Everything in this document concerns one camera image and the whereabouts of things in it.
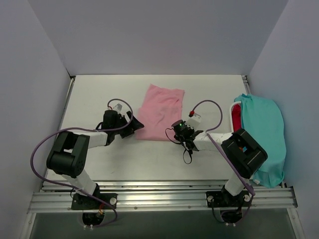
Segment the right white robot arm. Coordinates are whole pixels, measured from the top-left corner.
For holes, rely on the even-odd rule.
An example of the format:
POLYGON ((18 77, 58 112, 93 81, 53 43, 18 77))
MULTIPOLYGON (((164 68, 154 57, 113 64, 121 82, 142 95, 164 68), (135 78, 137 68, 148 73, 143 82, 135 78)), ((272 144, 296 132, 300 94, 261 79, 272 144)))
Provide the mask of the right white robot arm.
POLYGON ((198 125, 199 123, 188 125, 183 120, 173 123, 171 129, 174 131, 175 144, 182 145, 190 157, 194 151, 217 150, 226 160, 233 175, 221 193, 224 204, 234 205, 245 189, 249 196, 255 196, 249 180, 268 158, 266 151, 242 128, 230 133, 212 133, 210 129, 196 130, 198 125))

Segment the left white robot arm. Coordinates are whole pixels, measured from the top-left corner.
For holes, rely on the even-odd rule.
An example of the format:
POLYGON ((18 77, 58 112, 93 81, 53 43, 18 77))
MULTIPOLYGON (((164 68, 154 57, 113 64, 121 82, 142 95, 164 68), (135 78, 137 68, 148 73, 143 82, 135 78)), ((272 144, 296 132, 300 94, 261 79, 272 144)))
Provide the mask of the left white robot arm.
POLYGON ((130 121, 118 110, 106 110, 103 121, 94 132, 75 133, 64 131, 58 134, 46 161, 48 169, 64 177, 77 192, 83 195, 83 204, 89 209, 100 205, 101 196, 96 184, 85 171, 85 163, 90 148, 108 146, 115 136, 126 138, 136 130, 144 128, 131 112, 127 112, 130 121))

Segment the pink t shirt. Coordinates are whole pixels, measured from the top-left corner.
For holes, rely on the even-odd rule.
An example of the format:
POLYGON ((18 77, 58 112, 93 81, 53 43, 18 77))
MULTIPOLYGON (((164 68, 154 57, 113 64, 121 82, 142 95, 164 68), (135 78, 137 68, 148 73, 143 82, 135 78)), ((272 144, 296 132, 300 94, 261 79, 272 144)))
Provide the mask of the pink t shirt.
POLYGON ((144 128, 136 131, 137 140, 169 141, 174 133, 167 128, 182 118, 184 90, 161 88, 151 84, 146 92, 137 119, 144 128))

